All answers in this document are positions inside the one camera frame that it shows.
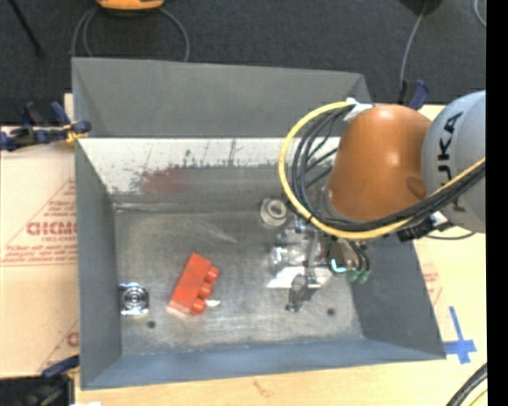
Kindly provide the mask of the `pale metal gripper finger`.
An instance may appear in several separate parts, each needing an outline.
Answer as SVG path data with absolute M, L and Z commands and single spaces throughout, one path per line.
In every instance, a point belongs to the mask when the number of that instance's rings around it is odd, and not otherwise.
M 320 288 L 321 284 L 314 272 L 296 274 L 290 285 L 285 309 L 289 312 L 298 312 Z
M 320 265 L 321 249 L 320 232 L 302 220 L 294 220 L 277 234 L 270 251 L 271 269 L 281 272 L 288 267 Z

